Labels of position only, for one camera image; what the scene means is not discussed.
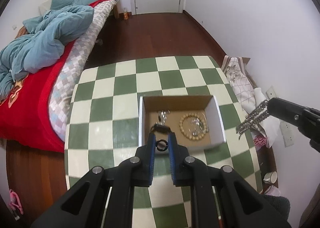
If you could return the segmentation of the white power strip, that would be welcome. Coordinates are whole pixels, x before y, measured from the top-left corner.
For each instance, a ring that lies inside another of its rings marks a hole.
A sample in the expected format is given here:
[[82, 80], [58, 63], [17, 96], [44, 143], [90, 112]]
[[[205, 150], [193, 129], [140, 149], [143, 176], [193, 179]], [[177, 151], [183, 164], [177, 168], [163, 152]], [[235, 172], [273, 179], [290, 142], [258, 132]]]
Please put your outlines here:
[[[269, 100], [274, 97], [278, 97], [273, 86], [270, 86], [270, 88], [268, 88], [268, 90], [266, 91], [266, 96]], [[291, 125], [283, 120], [280, 120], [279, 128], [283, 136], [284, 146], [285, 147], [292, 146], [294, 144], [294, 139], [292, 135]]]

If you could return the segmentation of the floral quilted fabric bag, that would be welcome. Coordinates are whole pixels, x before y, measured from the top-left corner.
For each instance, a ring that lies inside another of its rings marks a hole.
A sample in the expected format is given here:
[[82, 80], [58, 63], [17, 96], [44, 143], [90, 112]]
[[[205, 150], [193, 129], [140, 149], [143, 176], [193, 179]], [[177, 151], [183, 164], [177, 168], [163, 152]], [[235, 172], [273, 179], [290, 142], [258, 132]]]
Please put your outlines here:
[[246, 75], [243, 58], [225, 56], [221, 69], [234, 91], [242, 110], [246, 114], [251, 113], [256, 108], [256, 100], [254, 88]]

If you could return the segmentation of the white plastic shopping bag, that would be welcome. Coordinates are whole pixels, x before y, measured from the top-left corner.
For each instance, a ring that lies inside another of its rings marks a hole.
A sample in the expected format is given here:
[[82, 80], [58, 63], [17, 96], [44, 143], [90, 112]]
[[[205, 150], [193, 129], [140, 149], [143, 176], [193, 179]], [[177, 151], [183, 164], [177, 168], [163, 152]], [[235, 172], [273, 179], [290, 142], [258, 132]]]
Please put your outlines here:
[[253, 143], [255, 147], [263, 147], [267, 145], [268, 139], [264, 137], [262, 134], [256, 135], [253, 139]]

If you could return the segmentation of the white cardboard box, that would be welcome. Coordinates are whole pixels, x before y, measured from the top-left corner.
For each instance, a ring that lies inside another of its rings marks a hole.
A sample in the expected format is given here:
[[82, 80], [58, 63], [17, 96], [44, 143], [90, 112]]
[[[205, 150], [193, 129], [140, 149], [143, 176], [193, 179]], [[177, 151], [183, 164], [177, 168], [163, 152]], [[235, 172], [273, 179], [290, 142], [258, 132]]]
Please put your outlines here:
[[214, 95], [141, 96], [139, 98], [138, 145], [148, 141], [157, 122], [170, 127], [177, 143], [200, 151], [226, 143], [222, 115]]

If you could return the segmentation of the black smart band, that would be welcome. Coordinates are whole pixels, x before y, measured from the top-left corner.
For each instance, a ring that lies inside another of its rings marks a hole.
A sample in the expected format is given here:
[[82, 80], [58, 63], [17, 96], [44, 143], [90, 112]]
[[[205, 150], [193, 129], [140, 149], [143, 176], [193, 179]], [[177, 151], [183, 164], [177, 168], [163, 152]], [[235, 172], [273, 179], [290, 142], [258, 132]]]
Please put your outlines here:
[[150, 132], [152, 132], [152, 133], [158, 132], [158, 133], [162, 133], [162, 134], [168, 134], [168, 133], [171, 133], [171, 129], [170, 129], [170, 127], [166, 126], [165, 124], [157, 122], [150, 128]]

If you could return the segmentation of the blue quilt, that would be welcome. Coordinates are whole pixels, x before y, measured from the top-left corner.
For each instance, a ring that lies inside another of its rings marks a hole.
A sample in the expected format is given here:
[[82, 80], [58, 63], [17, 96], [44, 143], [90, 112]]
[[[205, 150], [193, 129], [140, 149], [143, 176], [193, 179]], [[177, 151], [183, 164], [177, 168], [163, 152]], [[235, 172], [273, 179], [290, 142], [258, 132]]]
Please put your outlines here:
[[93, 22], [97, 0], [52, 0], [43, 16], [23, 21], [27, 34], [1, 50], [1, 100], [15, 82], [57, 62], [68, 43], [83, 35]]

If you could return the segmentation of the white cup on floor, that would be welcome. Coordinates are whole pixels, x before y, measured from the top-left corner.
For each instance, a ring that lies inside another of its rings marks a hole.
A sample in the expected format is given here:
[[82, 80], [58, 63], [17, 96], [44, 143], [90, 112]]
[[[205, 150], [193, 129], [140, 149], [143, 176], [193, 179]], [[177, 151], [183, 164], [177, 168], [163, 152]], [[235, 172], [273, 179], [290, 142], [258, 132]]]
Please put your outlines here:
[[265, 184], [275, 184], [278, 179], [278, 173], [276, 171], [268, 172], [263, 177]]

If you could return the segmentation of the bed with red sheet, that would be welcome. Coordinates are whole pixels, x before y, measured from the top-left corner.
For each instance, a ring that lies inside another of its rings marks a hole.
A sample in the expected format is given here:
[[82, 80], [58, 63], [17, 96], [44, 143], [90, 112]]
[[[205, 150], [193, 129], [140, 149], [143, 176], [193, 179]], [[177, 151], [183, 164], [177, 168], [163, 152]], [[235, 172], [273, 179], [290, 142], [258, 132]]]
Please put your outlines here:
[[[65, 46], [57, 62], [15, 82], [1, 100], [1, 139], [44, 151], [63, 152], [71, 97], [107, 17], [118, 0], [91, 4], [94, 18], [87, 31]], [[43, 16], [52, 0], [45, 3]]]

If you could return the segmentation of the pink hanger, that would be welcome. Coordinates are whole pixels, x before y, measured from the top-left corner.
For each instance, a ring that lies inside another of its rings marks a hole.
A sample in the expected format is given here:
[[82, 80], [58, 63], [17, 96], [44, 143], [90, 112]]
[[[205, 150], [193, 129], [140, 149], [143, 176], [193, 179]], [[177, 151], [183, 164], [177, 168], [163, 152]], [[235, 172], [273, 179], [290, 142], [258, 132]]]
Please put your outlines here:
[[22, 207], [22, 204], [21, 204], [21, 201], [19, 199], [18, 194], [15, 191], [13, 191], [12, 189], [9, 190], [9, 194], [10, 194], [9, 207], [11, 208], [11, 210], [15, 214], [23, 215], [23, 207]]

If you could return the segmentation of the green white checkered table cover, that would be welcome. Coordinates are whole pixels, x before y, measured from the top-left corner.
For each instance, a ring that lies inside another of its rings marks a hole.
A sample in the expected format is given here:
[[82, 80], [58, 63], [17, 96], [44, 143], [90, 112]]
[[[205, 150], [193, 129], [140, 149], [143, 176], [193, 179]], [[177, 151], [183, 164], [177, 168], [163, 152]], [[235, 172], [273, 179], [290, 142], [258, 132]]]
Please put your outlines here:
[[[231, 165], [258, 192], [262, 181], [251, 134], [238, 140], [235, 127], [245, 115], [219, 65], [210, 56], [169, 56], [130, 60], [85, 69], [71, 99], [65, 137], [65, 171], [70, 189], [94, 166], [111, 168], [134, 156], [140, 145], [139, 109], [145, 96], [214, 96], [226, 142], [190, 152], [209, 166]], [[204, 109], [174, 118], [173, 109], [159, 109], [146, 119], [146, 139], [154, 124], [182, 134], [209, 123]], [[168, 155], [156, 154], [151, 187], [135, 188], [132, 227], [191, 227], [190, 189], [175, 187]]]

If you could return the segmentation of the small bottle by door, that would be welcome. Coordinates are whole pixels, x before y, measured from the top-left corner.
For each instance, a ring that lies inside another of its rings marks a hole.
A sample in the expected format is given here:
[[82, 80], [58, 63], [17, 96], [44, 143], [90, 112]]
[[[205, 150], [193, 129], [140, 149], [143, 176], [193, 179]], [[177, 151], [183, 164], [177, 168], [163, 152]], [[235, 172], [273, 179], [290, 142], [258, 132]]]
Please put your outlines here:
[[128, 12], [126, 9], [124, 9], [124, 12], [123, 12], [123, 19], [124, 20], [128, 20], [129, 16], [128, 16]]

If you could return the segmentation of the white cloth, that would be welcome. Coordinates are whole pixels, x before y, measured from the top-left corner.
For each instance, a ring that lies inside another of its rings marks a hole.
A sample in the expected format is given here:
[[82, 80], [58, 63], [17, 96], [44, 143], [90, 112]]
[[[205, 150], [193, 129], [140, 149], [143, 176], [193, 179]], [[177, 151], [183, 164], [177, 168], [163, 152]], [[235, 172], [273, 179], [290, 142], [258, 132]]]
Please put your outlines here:
[[261, 112], [258, 113], [258, 116], [257, 116], [259, 118], [258, 122], [254, 123], [250, 127], [252, 138], [254, 139], [256, 135], [262, 134], [264, 137], [268, 139], [268, 143], [265, 146], [267, 148], [271, 148], [280, 132], [280, 128], [279, 128], [280, 120], [271, 116], [267, 112], [267, 105], [266, 105], [267, 98], [263, 94], [261, 88], [254, 89], [254, 96], [256, 100], [255, 109], [258, 109], [259, 105], [261, 106], [264, 105], [264, 108], [262, 109]]

